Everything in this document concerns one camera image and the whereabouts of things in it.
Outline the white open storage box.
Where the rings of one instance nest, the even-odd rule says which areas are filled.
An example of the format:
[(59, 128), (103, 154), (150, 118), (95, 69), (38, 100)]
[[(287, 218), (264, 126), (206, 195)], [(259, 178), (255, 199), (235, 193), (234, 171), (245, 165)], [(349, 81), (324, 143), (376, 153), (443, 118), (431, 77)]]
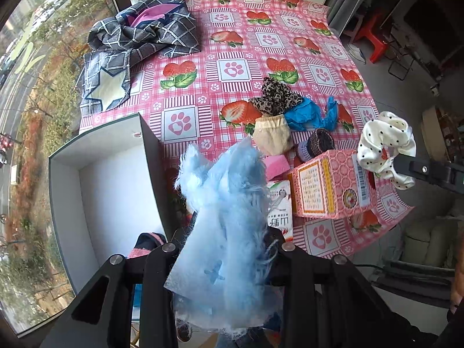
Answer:
[(171, 239), (163, 147), (140, 114), (88, 130), (49, 158), (50, 209), (73, 291), (112, 255), (128, 255), (141, 233)]

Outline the light blue fluffy cloth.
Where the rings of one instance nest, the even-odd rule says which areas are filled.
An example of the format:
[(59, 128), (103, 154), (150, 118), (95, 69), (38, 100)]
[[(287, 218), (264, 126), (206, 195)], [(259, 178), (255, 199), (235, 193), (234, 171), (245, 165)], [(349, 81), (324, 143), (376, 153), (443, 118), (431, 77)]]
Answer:
[(265, 241), (270, 198), (261, 153), (248, 137), (215, 161), (190, 145), (175, 187), (197, 215), (164, 283), (176, 317), (232, 337), (263, 326), (282, 299), (265, 284), (278, 242)]

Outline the pink strawberry paw tablecloth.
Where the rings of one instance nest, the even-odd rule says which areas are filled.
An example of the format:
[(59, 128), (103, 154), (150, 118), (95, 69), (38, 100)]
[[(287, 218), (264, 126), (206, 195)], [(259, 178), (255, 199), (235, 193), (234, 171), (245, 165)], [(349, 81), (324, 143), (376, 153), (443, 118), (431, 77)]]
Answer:
[(190, 144), (214, 160), (251, 133), (244, 103), (277, 79), (324, 108), (340, 106), (338, 149), (354, 149), (378, 109), (366, 82), (326, 21), (327, 7), (305, 0), (186, 0), (201, 51), (155, 54), (135, 66), (130, 98), (82, 118), (81, 130), (139, 112), (161, 140), (168, 168)]

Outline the pink and black knit sock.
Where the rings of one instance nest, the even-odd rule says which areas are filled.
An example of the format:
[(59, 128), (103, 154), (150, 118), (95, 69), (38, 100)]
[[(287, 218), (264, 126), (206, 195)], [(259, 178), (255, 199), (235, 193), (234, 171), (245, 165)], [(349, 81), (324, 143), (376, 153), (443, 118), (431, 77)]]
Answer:
[(166, 238), (162, 234), (142, 233), (138, 236), (137, 242), (129, 253), (128, 258), (139, 258), (149, 255), (151, 251), (166, 243)]

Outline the leopard print scrunchie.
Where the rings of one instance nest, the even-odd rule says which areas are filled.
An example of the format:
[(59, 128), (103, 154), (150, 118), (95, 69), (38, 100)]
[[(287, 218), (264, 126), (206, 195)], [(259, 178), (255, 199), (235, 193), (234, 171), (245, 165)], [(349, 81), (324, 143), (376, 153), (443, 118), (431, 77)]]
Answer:
[(268, 77), (263, 79), (261, 93), (260, 97), (253, 97), (249, 102), (257, 110), (267, 115), (285, 114), (305, 100), (285, 83)]

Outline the pink sponge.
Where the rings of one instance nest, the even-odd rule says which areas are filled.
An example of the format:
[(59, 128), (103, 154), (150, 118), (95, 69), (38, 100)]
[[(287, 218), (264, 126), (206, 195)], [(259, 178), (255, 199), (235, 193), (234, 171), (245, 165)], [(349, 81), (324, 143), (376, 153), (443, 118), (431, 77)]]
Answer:
[(266, 166), (266, 179), (271, 181), (290, 170), (289, 162), (284, 155), (270, 155), (263, 159)]

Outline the red plastic stool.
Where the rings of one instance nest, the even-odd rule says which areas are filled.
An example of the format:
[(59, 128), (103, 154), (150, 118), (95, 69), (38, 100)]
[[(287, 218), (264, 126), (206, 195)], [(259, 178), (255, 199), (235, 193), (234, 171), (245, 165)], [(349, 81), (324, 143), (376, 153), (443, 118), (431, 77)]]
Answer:
[(358, 42), (361, 39), (367, 39), (374, 47), (373, 53), (370, 55), (372, 64), (381, 60), (389, 48), (389, 43), (381, 33), (381, 23), (383, 22), (383, 13), (378, 11), (373, 13), (366, 23), (363, 23), (357, 32), (354, 41)]

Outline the white polka dot scrunchie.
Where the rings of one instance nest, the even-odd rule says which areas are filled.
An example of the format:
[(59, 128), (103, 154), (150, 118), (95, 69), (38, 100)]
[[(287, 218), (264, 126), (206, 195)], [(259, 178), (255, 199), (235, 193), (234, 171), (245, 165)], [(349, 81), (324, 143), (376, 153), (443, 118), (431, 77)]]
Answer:
[(412, 128), (393, 112), (381, 112), (365, 123), (357, 148), (358, 164), (378, 178), (390, 181), (399, 190), (412, 188), (413, 177), (399, 174), (394, 168), (398, 155), (416, 157), (417, 147)]

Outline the pink patterned carton box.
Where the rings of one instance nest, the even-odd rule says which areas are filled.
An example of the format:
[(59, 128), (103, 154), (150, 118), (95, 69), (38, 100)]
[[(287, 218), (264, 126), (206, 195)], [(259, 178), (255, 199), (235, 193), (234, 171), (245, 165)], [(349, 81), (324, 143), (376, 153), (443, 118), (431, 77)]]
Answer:
[(340, 219), (374, 208), (377, 194), (353, 149), (332, 149), (288, 174), (298, 217)]

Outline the blue mesh cloth on table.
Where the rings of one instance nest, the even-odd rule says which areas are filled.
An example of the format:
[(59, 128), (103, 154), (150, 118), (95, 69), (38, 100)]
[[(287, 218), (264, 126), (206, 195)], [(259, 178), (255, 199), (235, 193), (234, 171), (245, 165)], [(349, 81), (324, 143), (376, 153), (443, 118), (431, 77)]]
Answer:
[(326, 103), (325, 115), (321, 109), (310, 98), (304, 100), (291, 108), (284, 114), (285, 120), (293, 131), (306, 131), (308, 127), (315, 129), (323, 128), (331, 132), (336, 129), (338, 121), (338, 104), (333, 96), (330, 96)]

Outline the beige knit sock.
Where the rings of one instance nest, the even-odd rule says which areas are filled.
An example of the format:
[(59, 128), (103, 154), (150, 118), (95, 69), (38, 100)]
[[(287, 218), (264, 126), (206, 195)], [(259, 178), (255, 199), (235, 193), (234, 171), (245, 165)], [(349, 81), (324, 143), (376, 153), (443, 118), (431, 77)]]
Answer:
[(253, 141), (264, 155), (282, 155), (293, 147), (290, 128), (283, 114), (255, 121)]

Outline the grey plaid star cloth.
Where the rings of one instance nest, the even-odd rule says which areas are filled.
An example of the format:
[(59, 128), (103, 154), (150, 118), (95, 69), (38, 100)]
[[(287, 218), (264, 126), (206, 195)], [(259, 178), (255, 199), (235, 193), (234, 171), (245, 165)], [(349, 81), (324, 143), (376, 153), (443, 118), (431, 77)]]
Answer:
[(81, 116), (123, 104), (130, 97), (131, 68), (155, 53), (175, 58), (201, 51), (197, 21), (185, 0), (140, 0), (95, 23), (87, 44), (79, 78)]

